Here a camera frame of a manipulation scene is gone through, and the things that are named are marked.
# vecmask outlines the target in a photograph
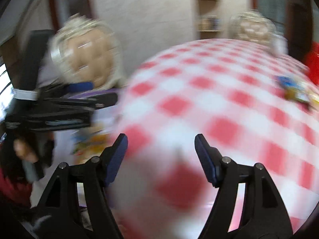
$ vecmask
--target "red and white checkered tablecloth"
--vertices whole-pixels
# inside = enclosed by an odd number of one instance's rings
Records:
[[[228,39],[172,47],[145,62],[120,102],[129,147],[112,186],[129,239],[196,239],[217,189],[194,149],[202,133],[239,164],[263,163],[294,231],[319,200],[319,115],[283,99],[277,75],[306,79],[300,62]],[[240,186],[230,230],[239,225]]]

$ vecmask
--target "red object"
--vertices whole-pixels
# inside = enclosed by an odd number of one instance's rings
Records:
[[[311,51],[306,55],[305,65],[309,67],[308,77],[319,85],[319,44],[313,42]]]

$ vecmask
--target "screw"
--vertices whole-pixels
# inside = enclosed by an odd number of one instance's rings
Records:
[[[67,163],[66,163],[66,162],[61,162],[61,163],[59,164],[59,168],[60,168],[60,169],[64,169],[66,166],[67,166]]]
[[[91,158],[91,162],[94,163],[94,164],[98,163],[99,162],[99,157],[98,156],[93,156]]]
[[[256,163],[256,168],[259,169],[259,170],[262,170],[262,169],[264,169],[265,167],[264,167],[264,165],[261,164],[261,163]]]
[[[222,159],[221,159],[225,164],[229,164],[232,159],[230,159],[228,156],[224,156]]]

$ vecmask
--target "window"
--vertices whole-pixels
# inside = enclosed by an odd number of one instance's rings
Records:
[[[286,0],[255,0],[254,7],[275,24],[278,32],[285,33]]]
[[[9,106],[13,98],[13,86],[5,64],[0,66],[0,120],[5,117],[5,109]]]

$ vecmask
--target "blue gripper pad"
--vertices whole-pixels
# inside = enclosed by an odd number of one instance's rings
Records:
[[[70,93],[85,92],[93,89],[94,85],[92,82],[70,83],[68,86],[68,92]]]
[[[195,150],[207,181],[218,188],[223,180],[220,164],[221,154],[216,148],[210,147],[202,134],[195,136]]]
[[[127,146],[128,146],[128,139],[127,139],[127,136],[124,135],[119,145],[117,146],[111,160],[106,166],[106,178],[104,180],[104,184],[106,187],[108,187],[110,183],[114,182],[117,172],[119,171],[120,165],[123,161],[125,152],[127,150]]]

